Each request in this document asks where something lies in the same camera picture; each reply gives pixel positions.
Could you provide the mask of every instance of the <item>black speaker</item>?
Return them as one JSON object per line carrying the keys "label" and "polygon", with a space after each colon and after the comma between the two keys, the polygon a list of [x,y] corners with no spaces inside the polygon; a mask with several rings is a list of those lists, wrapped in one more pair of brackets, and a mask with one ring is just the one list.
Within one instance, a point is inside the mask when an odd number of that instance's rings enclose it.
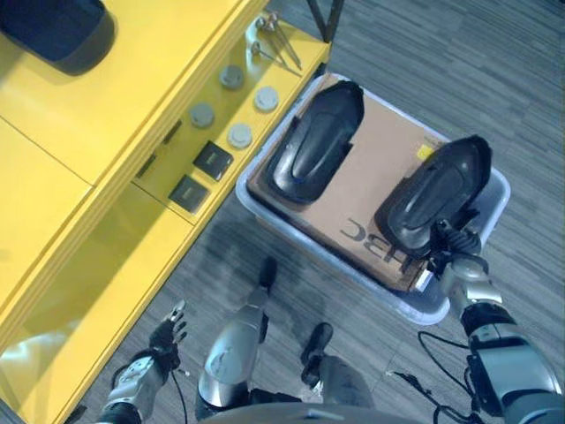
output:
{"label": "black speaker", "polygon": [[92,69],[106,56],[114,30],[100,0],[0,0],[0,31],[70,75]]}

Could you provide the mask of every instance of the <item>white plastic bin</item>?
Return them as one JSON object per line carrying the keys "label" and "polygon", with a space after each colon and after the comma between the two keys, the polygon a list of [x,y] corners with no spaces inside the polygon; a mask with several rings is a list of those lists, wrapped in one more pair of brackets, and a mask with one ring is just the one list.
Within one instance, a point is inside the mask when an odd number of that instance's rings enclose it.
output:
{"label": "white plastic bin", "polygon": [[[335,76],[339,79],[346,80],[346,78],[341,75]],[[367,287],[374,293],[375,300],[379,301],[386,307],[390,307],[391,309],[395,310],[407,320],[421,325],[433,325],[437,322],[440,322],[449,311],[449,301],[439,290],[438,282],[432,275],[432,273],[428,271],[423,273],[423,276],[416,284],[416,286],[419,288],[419,291],[391,291],[376,283],[365,274],[357,271],[347,261],[340,259],[338,256],[328,251],[318,242],[312,240],[301,230],[297,229],[290,223],[287,223],[281,216],[261,205],[247,191],[246,184],[248,178],[253,174],[253,171],[259,165],[263,156],[266,154],[269,148],[273,146],[273,144],[276,143],[280,136],[286,131],[292,118],[295,116],[298,108],[301,106],[305,98],[308,97],[308,95],[310,95],[313,90],[316,90],[319,87],[320,83],[321,77],[315,79],[308,86],[302,96],[298,98],[293,108],[289,111],[286,117],[267,139],[265,145],[263,146],[263,149],[257,154],[257,156],[255,156],[249,166],[247,166],[244,172],[239,176],[236,184],[237,197],[249,211],[255,214],[272,230],[281,233],[281,235],[283,235],[286,239],[305,249],[308,253],[314,255],[320,260],[321,264],[324,264],[325,266],[330,267],[333,270],[337,270],[351,280]],[[436,135],[438,138],[448,141],[446,137],[438,134],[436,131],[430,129],[426,125],[423,125],[413,117],[406,115],[405,113],[398,110],[390,103],[385,102],[370,91],[365,90],[365,94],[373,98],[375,101],[380,102],[388,108],[394,110],[396,113],[402,115],[410,121],[422,127],[425,127],[427,130],[434,133],[434,135]],[[498,222],[502,211],[509,201],[509,197],[509,182],[500,172],[492,168],[491,177],[488,183],[472,205],[474,208],[480,211],[480,215],[473,222],[473,227],[478,229],[478,233],[483,245],[486,243],[486,240],[488,239],[489,235],[494,229],[494,226]]]}

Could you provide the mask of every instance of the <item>round metal disc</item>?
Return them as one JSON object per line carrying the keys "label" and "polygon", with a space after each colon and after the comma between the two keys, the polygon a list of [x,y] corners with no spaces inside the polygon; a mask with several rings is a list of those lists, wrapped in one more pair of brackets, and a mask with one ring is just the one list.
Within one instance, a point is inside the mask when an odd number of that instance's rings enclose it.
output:
{"label": "round metal disc", "polygon": [[260,88],[255,94],[255,106],[261,112],[271,112],[279,104],[279,94],[272,87]]}
{"label": "round metal disc", "polygon": [[251,144],[252,133],[249,125],[235,124],[230,128],[228,133],[228,142],[234,148],[246,148]]}
{"label": "round metal disc", "polygon": [[207,128],[214,122],[214,110],[208,103],[198,103],[191,109],[191,122],[197,128]]}
{"label": "round metal disc", "polygon": [[230,90],[237,90],[244,85],[244,72],[239,66],[229,64],[220,72],[220,82]]}

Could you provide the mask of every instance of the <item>cable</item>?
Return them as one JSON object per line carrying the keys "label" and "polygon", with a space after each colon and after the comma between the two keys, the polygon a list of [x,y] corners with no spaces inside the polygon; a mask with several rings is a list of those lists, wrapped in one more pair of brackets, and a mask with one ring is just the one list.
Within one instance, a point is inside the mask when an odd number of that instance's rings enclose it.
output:
{"label": "cable", "polygon": [[459,387],[461,387],[463,390],[465,390],[465,392],[470,396],[470,397],[474,397],[474,394],[472,392],[472,390],[469,390],[467,387],[465,387],[465,385],[460,382],[459,380],[457,380],[456,377],[454,377],[436,358],[435,356],[433,356],[433,354],[430,352],[430,350],[428,349],[428,347],[426,346],[426,343],[424,343],[424,339],[422,338],[422,336],[428,336],[431,338],[435,338],[436,340],[439,340],[445,344],[448,345],[452,345],[455,347],[459,347],[461,349],[469,349],[469,346],[465,345],[465,344],[459,344],[456,342],[452,342],[451,340],[447,340],[446,338],[443,337],[439,337],[436,336],[435,334],[432,333],[428,333],[427,331],[419,331],[418,332],[418,341],[420,342],[420,344],[422,345],[422,348],[424,348],[424,350],[426,351],[427,355],[430,357],[430,359],[433,361],[433,363],[435,365],[438,366],[438,368],[443,371],[443,373],[449,377],[451,380],[453,380]]}
{"label": "cable", "polygon": [[110,388],[113,390],[116,388],[116,380],[119,377],[120,373],[122,371],[124,371],[126,368],[128,368],[130,366],[130,364],[127,365],[122,365],[120,368],[118,368],[114,374],[112,375],[112,382],[110,383]]}
{"label": "cable", "polygon": [[434,339],[436,339],[436,340],[438,340],[442,343],[445,343],[446,345],[451,345],[451,346],[454,346],[454,347],[457,347],[457,348],[460,348],[460,349],[466,350],[466,349],[469,349],[469,346],[466,345],[466,344],[460,344],[460,343],[454,342],[452,340],[448,340],[448,339],[440,337],[440,336],[436,336],[435,334],[429,333],[427,331],[419,331],[418,332],[418,341],[422,345],[422,348],[424,349],[424,351],[427,353],[427,355],[433,361],[433,363],[435,365],[437,365],[438,368],[445,375],[447,375],[452,381],[454,381],[458,386],[460,386],[463,390],[465,390],[465,392],[471,397],[471,413],[469,415],[465,416],[462,413],[458,412],[456,409],[452,408],[451,406],[440,404],[440,402],[438,402],[437,400],[435,400],[435,398],[433,398],[432,392],[430,390],[425,390],[422,387],[422,385],[420,384],[420,382],[418,381],[418,378],[416,378],[414,375],[407,375],[407,374],[397,373],[397,372],[395,372],[395,374],[402,377],[410,386],[412,386],[414,389],[419,391],[427,400],[429,400],[433,405],[435,405],[435,410],[433,411],[433,424],[438,424],[441,413],[444,413],[451,420],[455,421],[458,424],[484,424],[484,421],[482,421],[482,419],[478,416],[478,412],[480,412],[479,402],[478,402],[476,393],[473,391],[473,388],[471,387],[471,381],[470,381],[471,369],[469,367],[467,367],[465,369],[465,371],[463,372],[463,379],[464,379],[464,384],[463,384],[457,378],[455,378],[435,358],[435,356],[433,356],[432,352],[429,350],[426,343],[424,342],[424,336],[434,338]]}
{"label": "cable", "polygon": [[183,391],[180,390],[180,385],[178,384],[178,380],[177,380],[177,376],[175,375],[175,372],[171,371],[170,374],[173,377],[173,382],[175,382],[175,385],[177,386],[180,402],[181,404],[183,404],[183,413],[185,414],[185,424],[188,424],[188,413],[186,412],[186,403],[185,403],[185,397],[183,396]]}

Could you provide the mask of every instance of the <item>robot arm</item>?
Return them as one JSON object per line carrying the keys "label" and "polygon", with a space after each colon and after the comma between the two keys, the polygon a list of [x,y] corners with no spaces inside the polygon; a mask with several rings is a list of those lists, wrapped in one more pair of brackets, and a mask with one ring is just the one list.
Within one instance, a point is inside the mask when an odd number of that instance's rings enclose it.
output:
{"label": "robot arm", "polygon": [[481,408],[508,424],[564,422],[555,372],[502,305],[485,264],[464,255],[441,276],[441,289],[469,338],[467,361]]}
{"label": "robot arm", "polygon": [[99,424],[142,424],[151,416],[157,392],[180,365],[177,344],[186,336],[181,333],[184,308],[182,300],[152,333],[149,349],[132,358],[110,392]]}

